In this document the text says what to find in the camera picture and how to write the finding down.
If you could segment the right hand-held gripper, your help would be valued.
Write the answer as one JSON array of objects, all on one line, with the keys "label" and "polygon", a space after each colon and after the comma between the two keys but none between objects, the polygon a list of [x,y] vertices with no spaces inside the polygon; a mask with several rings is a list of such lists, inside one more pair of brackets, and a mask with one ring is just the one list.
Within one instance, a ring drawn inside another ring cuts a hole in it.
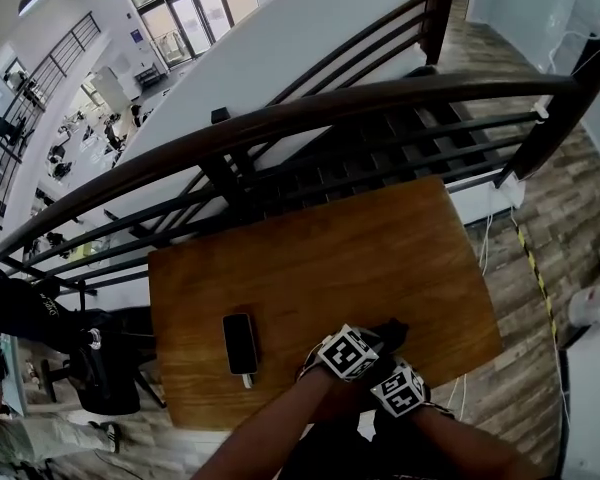
[{"label": "right hand-held gripper", "polygon": [[398,418],[428,401],[422,377],[403,358],[394,357],[395,367],[391,375],[374,386],[371,393],[380,405]]}]

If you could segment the person's right forearm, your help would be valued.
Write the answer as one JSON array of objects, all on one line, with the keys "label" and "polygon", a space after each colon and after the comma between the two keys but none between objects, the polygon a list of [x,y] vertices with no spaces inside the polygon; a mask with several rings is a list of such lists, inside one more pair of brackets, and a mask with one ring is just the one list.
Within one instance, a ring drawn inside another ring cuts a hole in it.
[{"label": "person's right forearm", "polygon": [[454,465],[465,480],[541,480],[543,470],[513,445],[486,431],[425,406],[410,421]]}]

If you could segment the person's left forearm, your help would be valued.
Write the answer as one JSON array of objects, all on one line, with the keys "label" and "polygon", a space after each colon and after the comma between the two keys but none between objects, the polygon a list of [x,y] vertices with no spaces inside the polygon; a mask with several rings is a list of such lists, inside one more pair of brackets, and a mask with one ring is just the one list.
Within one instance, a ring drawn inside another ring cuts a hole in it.
[{"label": "person's left forearm", "polygon": [[271,480],[329,396],[350,384],[321,366],[246,419],[191,480]]}]

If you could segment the black printed shirt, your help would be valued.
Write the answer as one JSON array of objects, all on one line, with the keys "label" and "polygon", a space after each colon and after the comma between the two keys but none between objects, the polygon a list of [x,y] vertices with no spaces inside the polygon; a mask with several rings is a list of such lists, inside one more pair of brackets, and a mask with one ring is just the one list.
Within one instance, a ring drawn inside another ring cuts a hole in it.
[{"label": "black printed shirt", "polygon": [[360,415],[315,424],[304,446],[309,480],[367,480],[372,442],[359,432]]}]

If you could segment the black smartphone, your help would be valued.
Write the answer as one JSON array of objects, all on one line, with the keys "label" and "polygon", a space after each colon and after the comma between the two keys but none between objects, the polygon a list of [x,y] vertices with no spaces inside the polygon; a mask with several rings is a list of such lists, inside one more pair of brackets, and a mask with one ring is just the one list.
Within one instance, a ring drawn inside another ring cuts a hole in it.
[{"label": "black smartphone", "polygon": [[248,314],[226,315],[222,319],[229,370],[234,375],[252,375],[258,369],[258,356]]}]

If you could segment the yellow black hazard strip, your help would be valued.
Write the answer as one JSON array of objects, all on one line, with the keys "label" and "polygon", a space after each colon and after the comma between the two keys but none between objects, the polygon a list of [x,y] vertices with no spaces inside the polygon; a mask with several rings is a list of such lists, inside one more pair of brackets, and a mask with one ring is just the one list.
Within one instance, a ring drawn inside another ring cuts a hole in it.
[{"label": "yellow black hazard strip", "polygon": [[546,314],[547,314],[547,319],[549,321],[549,327],[550,327],[550,331],[551,331],[551,336],[553,338],[553,342],[555,345],[558,345],[558,341],[559,341],[558,327],[557,327],[555,317],[554,317],[553,305],[551,302],[551,298],[546,290],[546,285],[545,285],[544,279],[538,268],[537,261],[533,255],[531,249],[529,248],[529,246],[526,242],[526,239],[524,237],[524,234],[522,233],[519,225],[514,224],[514,229],[515,229],[518,241],[527,257],[529,266],[531,268],[531,271],[532,271],[534,278],[536,280],[536,283],[538,285],[541,297],[544,301],[544,306],[545,306],[545,310],[546,310]]}]

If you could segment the white cabinet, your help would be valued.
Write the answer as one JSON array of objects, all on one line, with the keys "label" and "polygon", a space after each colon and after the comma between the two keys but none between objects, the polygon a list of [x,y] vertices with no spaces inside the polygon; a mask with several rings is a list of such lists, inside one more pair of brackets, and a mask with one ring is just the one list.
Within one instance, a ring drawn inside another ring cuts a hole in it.
[{"label": "white cabinet", "polygon": [[567,348],[566,359],[570,424],[561,477],[600,480],[600,327]]}]

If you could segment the white plastic bag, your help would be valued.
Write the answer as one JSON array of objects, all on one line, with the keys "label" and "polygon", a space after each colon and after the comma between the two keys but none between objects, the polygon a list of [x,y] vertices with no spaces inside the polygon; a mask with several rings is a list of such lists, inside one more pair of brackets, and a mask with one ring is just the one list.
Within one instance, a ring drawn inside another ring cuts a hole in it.
[{"label": "white plastic bag", "polygon": [[573,295],[569,303],[568,319],[576,327],[600,324],[600,283]]}]

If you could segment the black mesh office chair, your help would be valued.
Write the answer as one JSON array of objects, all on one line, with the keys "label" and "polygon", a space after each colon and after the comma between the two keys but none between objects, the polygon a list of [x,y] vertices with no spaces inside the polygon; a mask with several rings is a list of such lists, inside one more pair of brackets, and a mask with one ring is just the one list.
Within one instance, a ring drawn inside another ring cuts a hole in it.
[{"label": "black mesh office chair", "polygon": [[150,387],[140,367],[156,359],[151,308],[135,306],[115,311],[88,310],[98,315],[102,331],[100,352],[79,345],[59,369],[49,362],[40,365],[41,381],[52,401],[56,401],[54,384],[67,380],[76,390],[83,409],[104,416],[134,414],[140,410],[139,389],[143,389],[156,405],[166,403]]}]

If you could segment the dark wooden handrail railing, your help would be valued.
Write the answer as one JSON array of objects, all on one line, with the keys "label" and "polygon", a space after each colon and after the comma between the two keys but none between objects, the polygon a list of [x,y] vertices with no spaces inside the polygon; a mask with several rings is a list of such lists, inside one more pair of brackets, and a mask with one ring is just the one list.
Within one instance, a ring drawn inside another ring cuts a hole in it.
[{"label": "dark wooden handrail railing", "polygon": [[60,199],[0,243],[0,270],[93,293],[139,279],[152,249],[302,207],[429,175],[502,183],[534,104],[577,90],[571,76],[426,71],[231,118]]}]

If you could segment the black hanging jacket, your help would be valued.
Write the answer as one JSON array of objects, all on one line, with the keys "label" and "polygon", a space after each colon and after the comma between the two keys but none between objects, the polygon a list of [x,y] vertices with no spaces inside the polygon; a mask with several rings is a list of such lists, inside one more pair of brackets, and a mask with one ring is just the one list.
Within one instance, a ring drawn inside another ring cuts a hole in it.
[{"label": "black hanging jacket", "polygon": [[69,354],[81,344],[76,315],[36,287],[0,270],[0,334]]}]

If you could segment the black shoe rack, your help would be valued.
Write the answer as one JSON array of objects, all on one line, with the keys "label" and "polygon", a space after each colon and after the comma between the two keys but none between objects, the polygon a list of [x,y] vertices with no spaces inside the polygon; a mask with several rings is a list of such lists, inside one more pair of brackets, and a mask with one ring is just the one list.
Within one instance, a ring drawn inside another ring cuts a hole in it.
[{"label": "black shoe rack", "polygon": [[158,69],[155,63],[153,63],[149,68],[144,69],[134,75],[134,79],[142,91],[158,84],[162,78],[163,73]]}]

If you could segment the large glass entrance window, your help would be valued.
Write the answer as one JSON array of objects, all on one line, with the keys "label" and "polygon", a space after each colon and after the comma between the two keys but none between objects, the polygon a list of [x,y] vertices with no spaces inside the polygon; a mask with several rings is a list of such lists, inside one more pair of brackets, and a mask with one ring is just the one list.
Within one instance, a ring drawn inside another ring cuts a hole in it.
[{"label": "large glass entrance window", "polygon": [[259,6],[258,0],[131,1],[168,68],[200,57]]}]

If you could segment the black metal balcony railing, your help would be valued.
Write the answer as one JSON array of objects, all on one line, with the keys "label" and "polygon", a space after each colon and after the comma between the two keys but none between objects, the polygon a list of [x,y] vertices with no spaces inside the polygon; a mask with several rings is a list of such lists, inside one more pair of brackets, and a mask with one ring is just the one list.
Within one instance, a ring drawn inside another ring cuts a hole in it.
[{"label": "black metal balcony railing", "polygon": [[91,12],[82,17],[32,72],[19,70],[16,91],[0,112],[0,232],[13,180],[41,117],[72,67],[98,38]]}]

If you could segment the dark wooden post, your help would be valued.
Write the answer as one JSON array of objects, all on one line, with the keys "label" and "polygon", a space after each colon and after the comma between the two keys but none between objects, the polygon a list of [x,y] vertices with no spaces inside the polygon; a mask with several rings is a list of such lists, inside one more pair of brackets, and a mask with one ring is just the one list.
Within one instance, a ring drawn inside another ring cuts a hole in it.
[{"label": "dark wooden post", "polygon": [[546,107],[548,118],[533,127],[514,155],[513,172],[519,180],[534,174],[551,157],[600,92],[600,40],[587,41],[571,79],[578,90],[551,99]]},{"label": "dark wooden post", "polygon": [[451,3],[452,0],[427,0],[425,11],[429,12],[429,17],[422,28],[424,39],[420,42],[420,46],[429,65],[435,65],[439,61]]}]

